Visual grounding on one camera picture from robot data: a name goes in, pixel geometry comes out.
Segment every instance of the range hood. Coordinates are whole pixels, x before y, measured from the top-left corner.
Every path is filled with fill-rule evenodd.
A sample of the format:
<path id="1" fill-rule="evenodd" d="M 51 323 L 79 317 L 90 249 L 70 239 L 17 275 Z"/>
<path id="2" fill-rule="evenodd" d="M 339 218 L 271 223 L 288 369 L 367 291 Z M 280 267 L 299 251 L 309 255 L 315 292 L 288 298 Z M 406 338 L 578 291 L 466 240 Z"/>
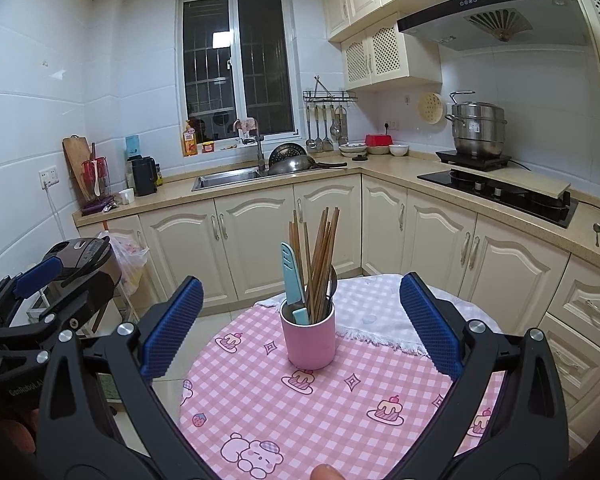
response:
<path id="1" fill-rule="evenodd" d="M 587 44 L 571 0 L 447 0 L 398 20 L 398 30 L 453 50 L 508 44 Z"/>

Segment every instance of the window frame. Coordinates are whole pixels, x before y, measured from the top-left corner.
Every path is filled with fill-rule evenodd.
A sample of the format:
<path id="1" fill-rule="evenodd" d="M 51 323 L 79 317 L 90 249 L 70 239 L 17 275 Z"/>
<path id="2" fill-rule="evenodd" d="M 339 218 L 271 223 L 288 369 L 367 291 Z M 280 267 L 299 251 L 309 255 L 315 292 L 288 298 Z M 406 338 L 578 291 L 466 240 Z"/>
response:
<path id="1" fill-rule="evenodd" d="M 176 20 L 176 72 L 178 75 L 178 85 L 176 93 L 179 101 L 180 117 L 182 124 L 188 119 L 187 115 L 187 101 L 185 92 L 185 79 L 184 79 L 184 52 L 183 52 L 183 12 L 184 4 L 186 2 L 192 2 L 197 0 L 178 0 L 176 12 L 178 13 Z M 239 27 L 239 15 L 238 15 L 238 0 L 228 0 L 229 3 L 229 26 L 232 28 L 233 41 L 231 44 L 231 61 L 232 61 L 232 80 L 234 84 L 234 101 L 236 114 L 238 117 L 246 117 L 247 107 L 245 102 L 244 94 L 244 75 L 242 73 L 242 55 L 240 51 L 240 27 Z M 298 73 L 298 53 L 294 42 L 296 31 L 293 21 L 293 9 L 291 0 L 281 0 L 282 3 L 282 17 L 283 27 L 285 31 L 285 46 L 286 46 L 286 63 L 289 78 L 289 89 L 291 94 L 291 109 L 292 117 L 294 120 L 294 126 L 296 128 L 293 132 L 282 132 L 278 134 L 267 134 L 263 142 L 264 146 L 269 144 L 279 144 L 283 141 L 295 140 L 298 141 L 302 138 L 302 132 L 300 124 L 302 124 L 302 117 L 300 114 L 299 102 L 301 101 L 302 92 L 300 91 L 300 75 Z M 238 137 L 232 137 L 231 139 L 220 139 L 216 140 L 216 149 L 222 149 L 226 146 L 236 144 Z"/>

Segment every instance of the pink utensil holder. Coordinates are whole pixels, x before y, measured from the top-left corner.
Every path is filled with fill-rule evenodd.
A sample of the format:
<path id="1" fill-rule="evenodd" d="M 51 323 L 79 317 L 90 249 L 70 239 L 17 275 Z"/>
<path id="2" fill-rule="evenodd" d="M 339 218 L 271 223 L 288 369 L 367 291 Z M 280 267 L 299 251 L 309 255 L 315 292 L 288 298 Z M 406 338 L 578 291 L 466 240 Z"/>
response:
<path id="1" fill-rule="evenodd" d="M 280 323 L 285 335 L 286 353 L 291 364 L 301 370 L 319 370 L 336 355 L 336 317 L 333 301 L 325 320 L 313 325 L 296 325 L 293 309 L 286 300 L 280 305 Z"/>

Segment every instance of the cutting board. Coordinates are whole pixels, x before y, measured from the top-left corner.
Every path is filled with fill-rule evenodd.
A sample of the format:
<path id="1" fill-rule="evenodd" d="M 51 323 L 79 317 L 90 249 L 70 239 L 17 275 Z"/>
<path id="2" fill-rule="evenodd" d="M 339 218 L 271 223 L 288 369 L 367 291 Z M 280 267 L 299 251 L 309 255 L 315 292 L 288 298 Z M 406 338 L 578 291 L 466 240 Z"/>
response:
<path id="1" fill-rule="evenodd" d="M 87 189 L 82 176 L 82 163 L 91 158 L 91 150 L 86 137 L 66 137 L 62 139 L 62 148 L 69 169 L 73 172 L 75 181 L 78 183 L 80 192 L 85 200 L 90 200 L 91 193 Z"/>
<path id="2" fill-rule="evenodd" d="M 544 176 L 543 174 L 535 171 L 527 171 L 523 168 L 501 168 L 500 170 L 493 171 L 480 171 L 474 170 L 473 168 L 461 168 L 455 164 L 449 164 L 452 168 L 465 173 L 478 174 L 493 180 L 499 180 L 505 184 L 511 184 L 512 186 L 519 186 L 529 191 L 535 191 L 543 195 L 550 196 L 551 198 L 559 198 L 571 184 L 557 178 L 551 178 L 550 176 Z"/>

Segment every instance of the window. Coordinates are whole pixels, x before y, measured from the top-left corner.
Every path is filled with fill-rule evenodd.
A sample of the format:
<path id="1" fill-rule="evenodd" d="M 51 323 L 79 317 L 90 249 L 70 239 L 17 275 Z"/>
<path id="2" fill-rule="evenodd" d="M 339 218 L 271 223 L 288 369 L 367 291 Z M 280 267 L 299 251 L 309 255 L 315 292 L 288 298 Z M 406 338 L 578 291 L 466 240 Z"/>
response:
<path id="1" fill-rule="evenodd" d="M 237 137 L 237 118 L 295 134 L 283 0 L 182 0 L 183 112 L 200 142 Z"/>

